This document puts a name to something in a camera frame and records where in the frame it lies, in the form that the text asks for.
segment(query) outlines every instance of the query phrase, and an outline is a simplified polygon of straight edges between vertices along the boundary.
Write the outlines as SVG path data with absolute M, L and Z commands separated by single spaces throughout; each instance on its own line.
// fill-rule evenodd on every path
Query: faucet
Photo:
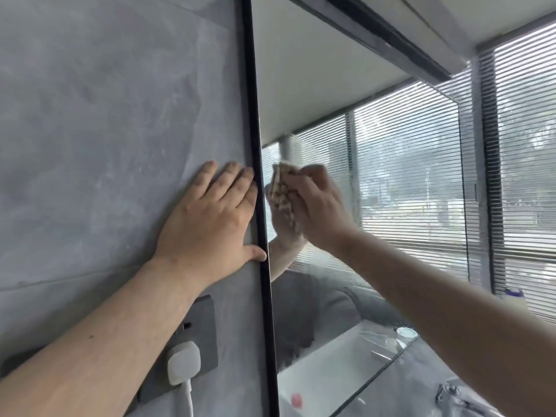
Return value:
M 460 378 L 451 378 L 438 387 L 435 402 L 442 412 L 442 417 L 504 417 L 496 408 L 462 394 L 460 386 L 465 386 Z

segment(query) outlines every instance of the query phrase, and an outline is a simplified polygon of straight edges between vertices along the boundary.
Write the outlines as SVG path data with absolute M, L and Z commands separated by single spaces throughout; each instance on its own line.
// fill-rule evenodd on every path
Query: forearm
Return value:
M 274 281 L 284 273 L 303 250 L 306 241 L 300 237 L 292 243 L 284 243 L 280 237 L 268 243 L 268 261 L 270 265 L 270 280 Z
M 193 281 L 170 265 L 143 266 L 91 315 L 0 383 L 0 415 L 121 417 L 200 293 Z
M 549 325 L 363 232 L 333 254 L 508 417 L 553 414 L 556 337 Z

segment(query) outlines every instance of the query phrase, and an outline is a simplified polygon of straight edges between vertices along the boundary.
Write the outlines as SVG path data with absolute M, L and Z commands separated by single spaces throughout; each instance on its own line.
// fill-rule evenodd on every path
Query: pink object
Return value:
M 291 396 L 291 405 L 298 410 L 303 408 L 303 398 L 301 397 L 301 394 L 293 394 Z

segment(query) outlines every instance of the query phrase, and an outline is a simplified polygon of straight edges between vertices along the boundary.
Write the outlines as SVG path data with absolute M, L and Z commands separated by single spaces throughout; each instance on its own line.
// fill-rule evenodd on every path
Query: white plug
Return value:
M 201 370 L 201 351 L 193 341 L 181 343 L 168 353 L 168 380 L 170 385 L 181 384 L 184 404 L 184 417 L 193 417 L 191 401 L 191 378 Z

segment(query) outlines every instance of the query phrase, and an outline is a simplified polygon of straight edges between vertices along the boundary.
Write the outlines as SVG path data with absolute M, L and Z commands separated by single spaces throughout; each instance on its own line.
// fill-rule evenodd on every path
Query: wrist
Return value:
M 143 265 L 143 268 L 157 277 L 166 278 L 180 288 L 185 288 L 195 297 L 199 296 L 206 288 L 203 284 L 204 272 L 196 269 L 193 264 L 186 263 L 184 259 L 155 256 Z
M 291 238 L 284 238 L 280 235 L 276 235 L 274 240 L 271 240 L 272 243 L 276 244 L 280 249 L 286 250 L 299 250 L 301 251 L 303 247 L 307 244 L 307 239 L 304 238 L 302 235 L 298 237 L 291 237 Z
M 336 235 L 335 242 L 330 248 L 329 253 L 337 259 L 342 260 L 345 253 L 352 249 L 353 245 L 357 243 L 357 240 L 366 235 L 367 233 L 358 227 L 346 228 Z

